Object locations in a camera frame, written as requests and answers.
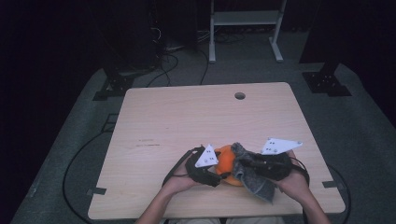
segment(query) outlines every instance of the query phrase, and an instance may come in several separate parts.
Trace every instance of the table top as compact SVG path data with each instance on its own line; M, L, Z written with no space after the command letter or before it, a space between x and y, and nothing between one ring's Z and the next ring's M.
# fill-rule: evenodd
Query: table top
M244 99L235 96L244 95ZM138 218L184 153L200 145L241 143L260 152L268 137L302 141L294 150L310 188L326 213L345 204L287 83L253 83L130 89L99 176L89 210L92 219ZM260 217L301 214L297 202L276 189L267 203L243 187L221 182L176 195L165 217Z

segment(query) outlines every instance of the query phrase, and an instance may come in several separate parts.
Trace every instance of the hole in table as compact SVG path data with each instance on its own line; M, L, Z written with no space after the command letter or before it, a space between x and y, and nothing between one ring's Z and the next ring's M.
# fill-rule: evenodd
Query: hole in table
M235 98L238 100L243 100L243 99L245 99L245 97L246 97L246 95L240 91L235 94Z

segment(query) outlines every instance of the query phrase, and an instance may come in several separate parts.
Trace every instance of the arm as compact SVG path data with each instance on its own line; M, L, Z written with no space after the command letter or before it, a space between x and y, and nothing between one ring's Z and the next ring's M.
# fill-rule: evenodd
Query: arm
M295 158L293 151L290 151L288 154L290 157ZM300 165L296 160L292 160L292 162ZM300 172L292 170L288 177L279 181L273 180L273 182L278 185L281 191L285 192L303 207L310 224L331 223Z
M180 164L180 166L175 170L174 175L185 175L187 159ZM163 214L166 211L166 207L171 201L172 197L177 193L190 189L193 186L200 185L199 183L193 181L188 176L173 176L171 177L160 189L154 199L151 201L150 205L146 208L142 216L136 221L136 223L152 223L158 224L163 218Z

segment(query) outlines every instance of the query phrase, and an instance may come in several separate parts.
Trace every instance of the white tag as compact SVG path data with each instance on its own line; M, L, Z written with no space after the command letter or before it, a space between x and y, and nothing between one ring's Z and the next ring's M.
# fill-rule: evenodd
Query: white tag
M205 151L202 153L201 157L195 163L196 168L212 166L218 164L218 158L216 157L215 149L212 145L207 145Z
M262 148L262 155L277 155L282 152L294 149L296 147L300 147L302 145L303 143L298 141L268 138L268 141Z

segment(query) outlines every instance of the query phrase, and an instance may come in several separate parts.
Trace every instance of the dark background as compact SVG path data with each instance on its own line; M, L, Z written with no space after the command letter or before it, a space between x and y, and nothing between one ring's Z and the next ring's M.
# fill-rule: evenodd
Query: dark background
M104 61L154 63L161 53L152 44L151 24L163 28L164 38L190 45L196 29L208 27L209 1L162 0L154 8L153 1L128 2L0 1L1 223L12 219L81 90ZM217 7L277 7L276 1L263 2L222 0ZM301 63L335 58L347 65L396 126L395 9L390 1L289 1L282 29L312 27ZM184 23L176 26L180 17Z

